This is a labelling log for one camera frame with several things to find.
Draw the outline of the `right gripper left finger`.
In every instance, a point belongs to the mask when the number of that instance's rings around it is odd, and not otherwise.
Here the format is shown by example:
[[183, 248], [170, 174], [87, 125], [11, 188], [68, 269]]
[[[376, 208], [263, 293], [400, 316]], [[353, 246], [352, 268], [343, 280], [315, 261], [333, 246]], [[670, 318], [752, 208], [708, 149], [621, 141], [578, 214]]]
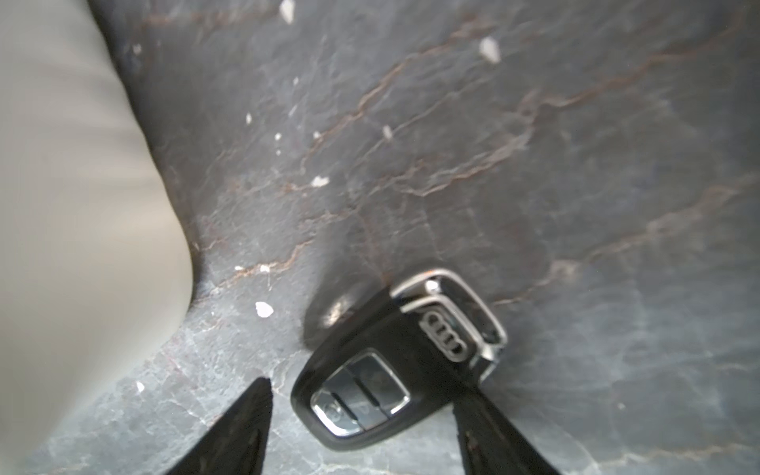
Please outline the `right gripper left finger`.
[[169, 475], [261, 475], [273, 414], [271, 381], [259, 377]]

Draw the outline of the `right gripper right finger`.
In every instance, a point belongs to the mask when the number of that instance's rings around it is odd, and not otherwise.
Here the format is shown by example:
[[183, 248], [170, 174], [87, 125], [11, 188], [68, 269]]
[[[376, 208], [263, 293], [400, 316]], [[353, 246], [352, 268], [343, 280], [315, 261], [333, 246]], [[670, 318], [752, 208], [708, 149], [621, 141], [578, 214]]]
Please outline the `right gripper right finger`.
[[560, 474], [480, 390], [456, 398], [453, 415], [465, 474]]

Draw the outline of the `black silver car key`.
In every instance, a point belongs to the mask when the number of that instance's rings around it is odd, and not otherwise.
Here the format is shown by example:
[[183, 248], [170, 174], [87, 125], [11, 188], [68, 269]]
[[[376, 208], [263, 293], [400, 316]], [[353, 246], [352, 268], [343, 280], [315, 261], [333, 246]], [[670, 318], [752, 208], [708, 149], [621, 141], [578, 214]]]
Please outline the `black silver car key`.
[[336, 324], [297, 377], [291, 406], [329, 449], [377, 445], [478, 388], [507, 344], [473, 287], [449, 268], [431, 267]]

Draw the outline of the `white storage box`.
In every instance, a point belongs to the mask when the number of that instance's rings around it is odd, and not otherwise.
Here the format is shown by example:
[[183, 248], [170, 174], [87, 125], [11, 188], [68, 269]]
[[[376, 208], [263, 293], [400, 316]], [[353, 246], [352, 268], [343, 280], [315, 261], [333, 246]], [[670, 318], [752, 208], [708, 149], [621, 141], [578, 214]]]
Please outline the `white storage box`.
[[89, 5], [1, 5], [1, 470], [155, 352], [188, 242]]

